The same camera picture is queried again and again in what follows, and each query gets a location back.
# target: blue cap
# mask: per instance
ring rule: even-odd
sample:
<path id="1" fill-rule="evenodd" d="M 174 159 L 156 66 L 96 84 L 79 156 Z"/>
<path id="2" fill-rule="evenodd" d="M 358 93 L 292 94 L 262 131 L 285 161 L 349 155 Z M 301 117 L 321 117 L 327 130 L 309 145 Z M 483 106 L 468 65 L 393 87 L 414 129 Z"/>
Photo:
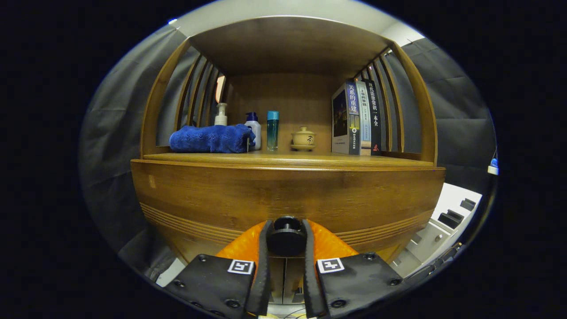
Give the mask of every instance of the blue cap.
<path id="1" fill-rule="evenodd" d="M 278 111 L 268 111 L 268 121 L 269 120 L 279 120 L 280 113 Z"/>
<path id="2" fill-rule="evenodd" d="M 258 116 L 256 115 L 256 112 L 248 112 L 246 113 L 246 115 L 248 115 L 246 117 L 246 121 L 256 121 L 258 122 Z"/>

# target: white wall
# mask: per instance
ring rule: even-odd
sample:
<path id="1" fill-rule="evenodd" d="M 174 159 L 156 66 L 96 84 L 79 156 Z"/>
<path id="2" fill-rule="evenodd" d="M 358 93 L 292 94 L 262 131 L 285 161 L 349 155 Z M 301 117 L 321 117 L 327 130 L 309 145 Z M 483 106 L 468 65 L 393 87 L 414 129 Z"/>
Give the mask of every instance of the white wall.
<path id="1" fill-rule="evenodd" d="M 382 31 L 380 35 L 396 41 L 396 43 L 401 47 L 411 41 L 424 38 L 424 36 L 422 36 L 419 32 L 399 20 Z"/>
<path id="2" fill-rule="evenodd" d="M 192 36 L 225 24 L 270 15 L 330 19 L 384 36 L 389 30 L 390 36 L 386 37 L 400 46 L 409 43 L 405 38 L 413 41 L 419 35 L 392 16 L 354 0 L 218 0 L 179 17 L 172 26 Z"/>

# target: book spine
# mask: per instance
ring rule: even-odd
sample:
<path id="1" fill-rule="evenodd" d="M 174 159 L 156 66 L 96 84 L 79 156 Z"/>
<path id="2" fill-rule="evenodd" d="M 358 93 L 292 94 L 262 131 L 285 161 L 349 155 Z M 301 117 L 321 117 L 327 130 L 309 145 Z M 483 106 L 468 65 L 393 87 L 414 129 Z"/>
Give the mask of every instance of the book spine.
<path id="1" fill-rule="evenodd" d="M 378 109 L 378 93 L 374 81 L 369 79 L 363 80 L 366 83 L 369 96 L 370 110 L 370 135 L 371 135 L 371 156 L 380 155 L 380 146 L 382 144 L 382 128 L 380 127 L 380 110 Z"/>
<path id="2" fill-rule="evenodd" d="M 360 111 L 357 89 L 353 81 L 346 82 L 346 98 L 349 107 L 349 154 L 360 155 Z"/>
<path id="3" fill-rule="evenodd" d="M 361 155 L 370 156 L 371 150 L 371 127 L 370 127 L 370 103 L 366 83 L 357 81 L 356 88 L 358 91 L 358 104 L 360 106 L 360 122 L 361 122 Z"/>

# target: book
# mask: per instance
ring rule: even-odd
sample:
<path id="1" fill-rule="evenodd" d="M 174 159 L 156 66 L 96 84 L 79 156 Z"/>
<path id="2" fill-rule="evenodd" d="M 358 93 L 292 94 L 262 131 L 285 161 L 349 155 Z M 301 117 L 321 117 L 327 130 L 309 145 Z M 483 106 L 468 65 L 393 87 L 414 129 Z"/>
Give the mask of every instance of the book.
<path id="1" fill-rule="evenodd" d="M 367 83 L 362 81 L 356 82 L 358 93 L 358 105 L 360 111 L 360 155 L 370 156 L 371 152 L 371 126 L 370 126 L 370 103 L 368 92 L 366 89 Z"/>
<path id="2" fill-rule="evenodd" d="M 370 106 L 370 155 L 379 156 L 381 153 L 380 146 L 382 145 L 382 127 L 380 127 L 380 110 L 378 109 L 376 84 L 370 79 L 363 79 L 362 82 L 366 83 Z"/>
<path id="3" fill-rule="evenodd" d="M 353 81 L 346 81 L 331 98 L 333 126 L 331 151 L 360 155 L 360 112 Z"/>

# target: saucer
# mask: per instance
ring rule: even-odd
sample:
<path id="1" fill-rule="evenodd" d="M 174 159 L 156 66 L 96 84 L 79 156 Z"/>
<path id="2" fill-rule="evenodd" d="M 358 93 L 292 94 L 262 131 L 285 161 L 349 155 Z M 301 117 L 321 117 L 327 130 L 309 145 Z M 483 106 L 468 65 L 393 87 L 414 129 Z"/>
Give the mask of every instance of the saucer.
<path id="1" fill-rule="evenodd" d="M 310 150 L 310 149 L 314 149 L 315 145 L 291 145 L 291 148 L 294 148 L 296 150 Z"/>

